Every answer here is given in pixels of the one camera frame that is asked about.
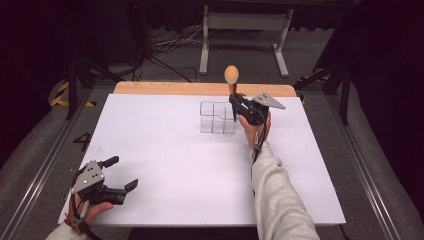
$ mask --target yellow tape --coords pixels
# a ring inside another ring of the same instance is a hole
[[[50,106],[60,105],[60,106],[69,107],[69,101],[60,100],[63,96],[63,93],[65,93],[65,90],[68,87],[69,87],[69,82],[67,79],[65,79],[65,81],[62,83],[59,90],[57,91],[55,98],[50,103]],[[96,105],[97,105],[97,102],[87,102],[85,104],[86,107],[95,107]]]

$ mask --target gray fabric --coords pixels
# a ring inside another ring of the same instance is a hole
[[[252,186],[260,240],[319,239],[287,170],[273,156],[268,142],[252,166]]]

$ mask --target white table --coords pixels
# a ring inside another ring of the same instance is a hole
[[[225,84],[219,86],[227,89]],[[299,98],[276,99],[286,110],[271,110],[268,140],[274,154],[282,158],[292,184],[317,225],[345,223]],[[120,162],[103,170],[105,184],[123,188],[137,178],[139,185],[127,195],[124,205],[102,214],[96,224],[256,224],[244,131],[237,124],[235,134],[201,133],[201,101],[228,101],[228,96],[109,95],[81,166],[92,159],[103,161],[117,155]]]

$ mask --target wrist strap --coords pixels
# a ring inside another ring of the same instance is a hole
[[[74,232],[76,232],[79,236],[84,235],[85,233],[83,231],[81,231],[81,229],[78,226],[75,226],[74,224],[72,224],[71,216],[69,216],[66,213],[65,213],[65,215],[66,215],[66,218],[65,218],[66,225],[68,225],[69,227],[71,227],[72,230],[74,230]]]

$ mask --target metal stand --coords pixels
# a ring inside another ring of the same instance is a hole
[[[283,58],[282,48],[289,30],[293,15],[293,9],[287,14],[236,14],[236,13],[214,13],[209,12],[206,5],[203,12],[203,45],[202,56],[200,57],[199,74],[206,75],[208,72],[209,58],[209,28],[213,29],[246,29],[246,30],[268,30],[280,31],[280,41],[273,44],[275,58],[280,69],[281,76],[288,77],[286,63]]]

